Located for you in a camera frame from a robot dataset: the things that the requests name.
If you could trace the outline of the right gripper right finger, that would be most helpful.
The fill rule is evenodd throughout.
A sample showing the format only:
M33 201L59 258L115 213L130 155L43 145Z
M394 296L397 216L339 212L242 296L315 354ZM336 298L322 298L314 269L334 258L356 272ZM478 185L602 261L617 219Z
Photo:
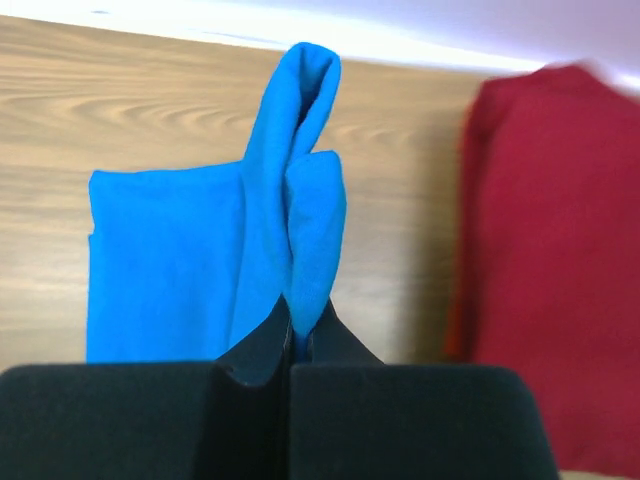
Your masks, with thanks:
M555 479L535 401L492 366L381 362L327 306L290 371L293 479Z

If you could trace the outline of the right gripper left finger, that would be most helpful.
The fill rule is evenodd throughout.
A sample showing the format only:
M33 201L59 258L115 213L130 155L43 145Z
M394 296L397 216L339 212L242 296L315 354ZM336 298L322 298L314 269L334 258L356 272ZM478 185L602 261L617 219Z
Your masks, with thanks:
M281 479L287 305L219 359L54 364L1 376L5 479Z

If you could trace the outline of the blue t shirt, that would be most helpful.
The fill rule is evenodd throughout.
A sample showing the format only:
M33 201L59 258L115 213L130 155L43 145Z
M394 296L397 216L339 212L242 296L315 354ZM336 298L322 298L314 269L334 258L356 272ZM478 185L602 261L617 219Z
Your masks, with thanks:
M346 220L340 158L315 147L340 79L333 51L299 43L274 71L239 161L93 173L88 362L215 359L279 300L296 339L308 337Z

